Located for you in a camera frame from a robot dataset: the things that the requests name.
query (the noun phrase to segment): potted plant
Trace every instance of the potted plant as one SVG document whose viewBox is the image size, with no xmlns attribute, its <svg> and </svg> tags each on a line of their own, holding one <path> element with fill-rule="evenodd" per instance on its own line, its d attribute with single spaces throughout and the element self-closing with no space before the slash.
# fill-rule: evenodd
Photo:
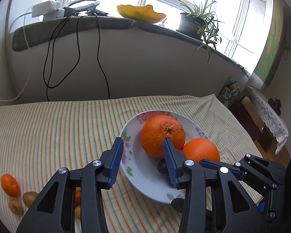
<svg viewBox="0 0 291 233">
<path fill-rule="evenodd" d="M 216 13 L 214 11 L 207 12 L 207 9 L 216 1 L 212 1 L 208 4 L 208 0 L 205 4 L 201 3 L 200 6 L 193 3 L 191 8 L 187 3 L 177 0 L 181 6 L 185 6 L 190 13 L 180 13 L 180 25 L 178 32 L 188 35 L 189 37 L 196 38 L 203 41 L 204 43 L 196 48 L 197 51 L 202 46 L 205 46 L 208 51 L 208 61 L 210 59 L 210 49 L 214 48 L 216 50 L 216 44 L 218 41 L 222 41 L 222 38 L 218 35 L 219 25 Z"/>
</svg>

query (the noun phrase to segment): yellow wavy-edged bowl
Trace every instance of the yellow wavy-edged bowl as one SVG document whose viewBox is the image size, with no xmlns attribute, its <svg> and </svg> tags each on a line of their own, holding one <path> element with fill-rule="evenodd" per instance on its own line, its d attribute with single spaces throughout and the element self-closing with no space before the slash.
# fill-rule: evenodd
<svg viewBox="0 0 291 233">
<path fill-rule="evenodd" d="M 158 23 L 166 18 L 164 13 L 156 13 L 152 5 L 146 6 L 132 6 L 132 5 L 118 5 L 118 13 L 123 18 L 130 18 L 134 20 L 143 21 L 146 23 Z"/>
</svg>

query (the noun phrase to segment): plant pot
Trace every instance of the plant pot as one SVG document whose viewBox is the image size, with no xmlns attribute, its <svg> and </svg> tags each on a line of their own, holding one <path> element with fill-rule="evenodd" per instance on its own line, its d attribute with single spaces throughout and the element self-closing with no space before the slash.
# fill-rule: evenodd
<svg viewBox="0 0 291 233">
<path fill-rule="evenodd" d="M 181 15 L 180 25 L 177 31 L 189 37 L 193 37 L 195 39 L 201 40 L 202 34 L 201 33 L 197 34 L 199 30 L 198 24 L 200 24 L 200 26 L 204 26 L 205 21 L 199 17 L 191 17 L 191 16 L 187 17 L 188 14 L 184 12 L 180 13 L 180 15 Z"/>
</svg>

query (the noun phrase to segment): striped tablecloth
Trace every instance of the striped tablecloth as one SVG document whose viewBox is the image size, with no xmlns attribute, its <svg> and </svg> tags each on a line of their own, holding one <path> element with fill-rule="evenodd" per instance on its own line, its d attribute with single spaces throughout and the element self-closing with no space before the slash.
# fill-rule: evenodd
<svg viewBox="0 0 291 233">
<path fill-rule="evenodd" d="M 246 153 L 260 156 L 247 132 L 214 95 L 150 96 L 84 102 L 31 103 L 0 107 L 0 177 L 9 173 L 21 195 L 40 192 L 62 166 L 70 170 L 98 159 L 134 115 L 152 109 L 177 112 L 196 122 L 218 147 L 221 161 L 234 163 Z M 260 196 L 245 187 L 255 202 Z M 109 232 L 178 232 L 181 214 L 137 191 L 119 171 L 103 190 Z M 0 186 L 0 219 L 15 232 L 22 216 L 8 209 Z M 76 232 L 81 223 L 76 220 Z"/>
</svg>

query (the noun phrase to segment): plate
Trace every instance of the plate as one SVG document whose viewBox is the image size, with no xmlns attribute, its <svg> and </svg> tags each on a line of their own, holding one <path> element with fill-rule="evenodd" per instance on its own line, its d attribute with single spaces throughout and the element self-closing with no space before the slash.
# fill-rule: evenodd
<svg viewBox="0 0 291 233">
<path fill-rule="evenodd" d="M 185 131 L 185 142 L 202 137 L 205 132 L 190 119 L 170 111 L 149 110 L 135 115 L 123 127 L 120 137 L 124 140 L 121 168 L 131 184 L 145 196 L 170 204 L 174 198 L 184 198 L 185 189 L 177 190 L 167 184 L 166 175 L 157 171 L 159 159 L 151 158 L 141 146 L 140 132 L 143 125 L 154 116 L 166 115 L 178 120 Z"/>
</svg>

